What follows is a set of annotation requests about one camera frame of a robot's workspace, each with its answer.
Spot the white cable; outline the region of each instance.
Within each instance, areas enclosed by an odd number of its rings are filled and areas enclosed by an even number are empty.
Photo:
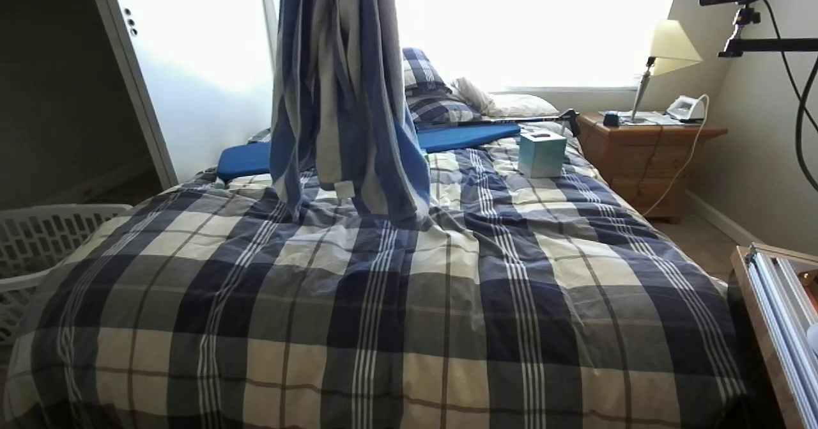
[[[658,201],[655,204],[651,205],[651,207],[648,208],[648,211],[643,213],[642,216],[647,217],[649,213],[654,211],[654,208],[656,208],[657,205],[659,205],[660,202],[664,200],[665,196],[667,196],[667,193],[670,192],[671,188],[673,187],[673,184],[675,184],[675,179],[679,178],[679,175],[682,172],[684,172],[684,169],[687,169],[687,165],[690,163],[691,160],[693,160],[693,154],[695,154],[695,152],[696,152],[696,143],[698,143],[698,136],[702,134],[702,129],[704,129],[704,124],[707,123],[707,111],[708,111],[708,109],[710,109],[710,96],[707,93],[704,93],[698,99],[701,100],[702,98],[707,98],[707,105],[704,106],[704,120],[702,120],[702,124],[698,126],[698,132],[696,132],[696,138],[693,138],[693,146],[690,147],[690,155],[687,156],[687,161],[684,162],[684,165],[681,166],[681,169],[679,169],[678,172],[676,172],[675,175],[673,175],[673,179],[670,181],[670,184],[667,185],[667,189],[664,191],[664,193],[662,193],[662,196],[658,199]]]

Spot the white laundry basket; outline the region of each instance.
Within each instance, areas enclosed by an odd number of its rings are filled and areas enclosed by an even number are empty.
[[[38,283],[103,222],[130,205],[42,205],[0,211],[0,345],[11,345]]]

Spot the window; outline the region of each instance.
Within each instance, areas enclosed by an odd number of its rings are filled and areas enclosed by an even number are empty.
[[[403,47],[486,90],[636,85],[673,0],[396,0]]]

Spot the baseboard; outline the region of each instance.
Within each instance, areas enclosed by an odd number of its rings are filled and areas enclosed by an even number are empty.
[[[748,246],[750,242],[764,243],[759,237],[753,236],[750,231],[742,228],[738,222],[734,222],[732,219],[729,219],[727,215],[716,210],[712,205],[707,204],[701,197],[696,196],[690,191],[687,191],[687,196],[690,199],[688,204],[693,211],[718,228],[719,231],[727,234],[730,239],[735,240],[740,246]]]
[[[109,191],[123,184],[123,182],[153,168],[154,165],[150,156],[140,157],[137,160],[123,165],[119,169],[103,173],[100,176],[96,176],[96,178],[91,178],[88,181],[81,182],[75,187],[61,191],[47,199],[43,199],[43,201],[38,202],[38,205],[80,204],[93,196]]]

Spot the door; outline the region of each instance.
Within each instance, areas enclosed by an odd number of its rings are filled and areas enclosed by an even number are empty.
[[[134,75],[132,100],[145,109],[143,132],[158,144],[151,154],[164,186],[216,165],[223,149],[270,126],[263,0],[103,1],[114,49],[124,49],[120,68]]]

